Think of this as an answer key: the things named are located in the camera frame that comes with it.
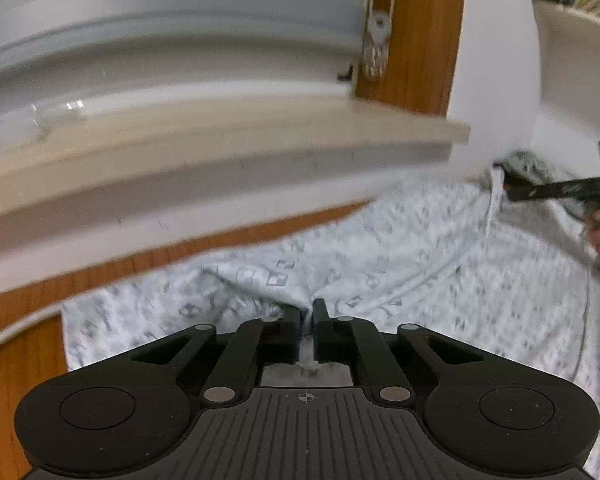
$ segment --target white shelf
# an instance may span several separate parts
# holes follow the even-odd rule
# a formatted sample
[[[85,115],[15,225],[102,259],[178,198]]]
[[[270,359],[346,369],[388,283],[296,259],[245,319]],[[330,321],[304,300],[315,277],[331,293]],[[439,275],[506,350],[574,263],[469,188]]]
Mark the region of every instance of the white shelf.
[[[588,44],[600,51],[600,18],[559,4],[536,0],[536,17],[544,20],[555,34]]]
[[[0,215],[149,174],[330,148],[466,143],[470,128],[348,97],[154,105],[58,126],[0,156]]]

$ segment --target brown wood surface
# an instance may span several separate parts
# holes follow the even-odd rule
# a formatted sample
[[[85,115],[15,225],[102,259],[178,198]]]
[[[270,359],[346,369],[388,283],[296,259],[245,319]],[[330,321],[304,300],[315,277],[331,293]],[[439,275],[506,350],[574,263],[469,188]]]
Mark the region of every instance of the brown wood surface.
[[[29,312],[90,288],[209,249],[272,240],[342,218],[361,205],[343,206],[188,240],[0,294],[0,330]],[[29,464],[13,430],[13,413],[18,402],[37,384],[65,371],[59,317],[31,328],[0,348],[0,480],[16,480],[29,471]]]
[[[375,0],[389,11],[391,0]],[[464,0],[395,0],[385,76],[358,76],[356,95],[411,112],[446,116],[456,69]]]

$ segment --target white patterned fabric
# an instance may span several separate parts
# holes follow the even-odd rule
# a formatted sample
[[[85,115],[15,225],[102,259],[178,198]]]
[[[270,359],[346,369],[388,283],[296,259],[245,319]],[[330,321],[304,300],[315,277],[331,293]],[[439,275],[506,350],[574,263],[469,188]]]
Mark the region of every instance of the white patterned fabric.
[[[600,275],[582,226],[555,202],[510,204],[501,189],[412,180],[342,221],[67,300],[69,368],[324,298],[332,316],[384,332],[414,322],[571,380],[600,409]],[[600,437],[586,469],[600,479]]]

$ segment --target white wall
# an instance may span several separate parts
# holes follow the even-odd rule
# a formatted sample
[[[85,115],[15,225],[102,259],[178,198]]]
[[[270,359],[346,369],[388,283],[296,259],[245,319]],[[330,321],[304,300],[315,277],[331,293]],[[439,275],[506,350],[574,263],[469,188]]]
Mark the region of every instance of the white wall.
[[[539,103],[530,0],[465,0],[449,118],[470,143],[303,153],[167,174],[0,219],[0,290],[96,262],[373,196],[415,174],[462,177],[530,142]]]
[[[600,176],[600,52],[547,34],[532,149],[581,177]]]

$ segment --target ribbed gray plate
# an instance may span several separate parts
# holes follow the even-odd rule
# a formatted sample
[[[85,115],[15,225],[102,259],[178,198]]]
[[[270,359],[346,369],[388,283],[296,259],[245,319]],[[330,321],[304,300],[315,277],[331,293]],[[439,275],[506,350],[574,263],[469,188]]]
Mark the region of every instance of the ribbed gray plate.
[[[28,480],[59,476],[34,471]],[[208,410],[169,456],[120,480],[493,480],[440,451],[407,410],[371,403],[360,388],[256,388]],[[552,480],[585,480],[573,469]]]

